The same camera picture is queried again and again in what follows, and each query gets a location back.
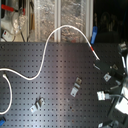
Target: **metal bracket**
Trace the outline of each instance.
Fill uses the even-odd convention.
[[[71,95],[72,95],[73,97],[75,97],[76,94],[77,94],[77,92],[79,91],[79,88],[80,88],[81,83],[82,83],[82,80],[77,77],[76,83],[74,84],[74,88],[73,88],[72,91],[71,91]]]
[[[44,104],[45,104],[45,101],[44,101],[43,98],[41,98],[39,101],[37,101],[37,102],[35,103],[35,105],[33,105],[33,106],[30,108],[31,112],[32,112],[32,113],[35,113],[35,112],[38,111],[38,110],[42,107],[42,105],[44,105]]]
[[[111,76],[109,75],[109,73],[107,73],[105,76],[104,76],[104,79],[106,82],[108,82],[110,79],[111,79]]]

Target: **metal post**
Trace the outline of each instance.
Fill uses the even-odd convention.
[[[58,0],[55,0],[55,29],[58,27]],[[54,42],[58,42],[58,31],[54,34]]]
[[[58,27],[61,26],[61,0],[58,0]],[[58,30],[58,42],[61,42],[61,30]]]
[[[1,26],[1,9],[0,9],[0,26]]]

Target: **white cable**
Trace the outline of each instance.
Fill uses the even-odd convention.
[[[48,42],[49,42],[50,37],[51,37],[52,34],[54,34],[56,31],[58,31],[58,30],[60,30],[60,29],[62,29],[62,28],[64,28],[64,27],[73,28],[73,29],[77,30],[78,32],[80,32],[80,33],[84,36],[84,38],[86,39],[86,41],[87,41],[89,47],[91,48],[93,54],[94,54],[95,57],[96,57],[96,59],[99,60],[99,57],[97,56],[97,54],[96,54],[95,51],[93,50],[91,44],[89,43],[87,37],[84,35],[84,33],[83,33],[81,30],[79,30],[78,28],[73,27],[73,26],[71,26],[71,25],[63,25],[63,26],[61,26],[61,27],[55,29],[55,30],[49,35],[49,37],[48,37],[48,39],[47,39],[47,41],[46,41],[46,43],[45,43],[44,52],[43,52],[43,57],[42,57],[42,62],[41,62],[41,65],[40,65],[40,68],[39,68],[39,71],[38,71],[37,75],[35,75],[34,77],[31,77],[31,78],[28,78],[28,77],[26,77],[26,76],[24,76],[24,75],[18,73],[17,71],[14,71],[14,70],[9,69],[9,68],[0,68],[0,71],[9,71],[9,72],[15,73],[16,75],[18,75],[18,76],[20,76],[20,77],[22,77],[22,78],[24,78],[24,79],[26,79],[26,80],[29,80],[29,81],[36,79],[36,78],[39,76],[39,74],[40,74],[40,72],[41,72],[41,70],[42,70],[42,67],[43,67],[43,64],[44,64],[44,58],[45,58],[45,54],[46,54],[46,48],[47,48],[47,45],[48,45]]]
[[[10,103],[8,105],[8,108],[4,112],[0,112],[0,115],[6,114],[9,111],[9,109],[11,107],[11,104],[12,104],[12,88],[11,88],[11,84],[10,84],[10,82],[9,82],[9,80],[8,80],[8,78],[7,78],[7,76],[5,74],[3,74],[3,78],[8,82],[8,85],[9,85],[9,90],[10,90]]]

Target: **optical breadboard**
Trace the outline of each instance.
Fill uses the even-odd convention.
[[[44,45],[0,43],[0,68],[35,76]],[[117,44],[95,44],[93,48],[103,62],[123,69]],[[97,92],[117,84],[113,79],[104,80],[105,73],[93,66],[95,61],[88,44],[49,43],[37,79],[27,81],[13,73],[0,72],[0,111],[8,107],[10,98],[3,73],[10,80],[13,92],[12,106],[4,115],[6,122],[1,128],[96,128],[107,121],[111,102],[98,101]],[[82,84],[73,97],[70,93],[77,77],[82,79]],[[40,98],[44,98],[45,104],[31,113],[30,108]]]

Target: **wire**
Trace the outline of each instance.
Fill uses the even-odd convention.
[[[3,39],[5,42],[7,42],[7,40],[5,40],[3,37],[1,37],[1,39]]]
[[[41,70],[42,70],[42,67],[43,67],[43,64],[44,64],[44,58],[45,58],[45,54],[46,54],[46,49],[47,49],[47,45],[48,45],[48,42],[49,42],[50,37],[52,36],[53,33],[55,33],[56,31],[58,31],[58,30],[60,30],[60,29],[62,29],[62,28],[64,28],[64,27],[73,28],[73,29],[79,31],[79,32],[84,36],[84,38],[86,39],[86,41],[87,41],[89,47],[91,48],[91,50],[92,50],[94,56],[96,57],[96,59],[97,59],[97,60],[100,60],[99,57],[97,56],[97,54],[95,53],[95,51],[93,50],[91,44],[89,43],[87,37],[84,35],[84,33],[83,33],[81,30],[79,30],[78,28],[73,27],[73,26],[71,26],[71,25],[63,25],[63,26],[61,26],[61,27],[55,29],[55,30],[49,35],[49,37],[48,37],[48,39],[47,39],[47,41],[46,41],[46,43],[45,43],[45,47],[44,47],[44,51],[43,51],[43,57],[42,57],[42,62],[41,62],[39,71],[38,71],[38,73],[37,73],[34,77],[28,78],[28,77],[26,77],[26,76],[24,76],[24,75],[18,73],[17,71],[12,70],[12,69],[9,69],[9,68],[0,68],[0,71],[9,71],[9,72],[12,72],[12,73],[14,73],[14,74],[16,74],[16,75],[22,77],[23,79],[29,80],[29,81],[36,79],[36,78],[39,76],[39,74],[40,74],[40,72],[41,72]]]
[[[123,95],[119,95],[119,94],[113,94],[113,95],[111,95],[111,94],[110,94],[110,96],[111,96],[111,97],[124,98],[124,99],[126,99],[126,100],[128,101],[128,99],[127,99],[125,96],[123,96]]]
[[[9,85],[9,90],[10,90],[10,103],[8,105],[8,108],[4,111],[4,112],[0,112],[0,115],[6,114],[9,109],[11,108],[11,104],[12,104],[12,88],[11,88],[11,84],[7,78],[7,76],[5,74],[3,74],[3,78],[7,81],[8,85]]]
[[[22,31],[21,31],[21,36],[22,36],[23,42],[25,42],[25,39],[24,39]]]

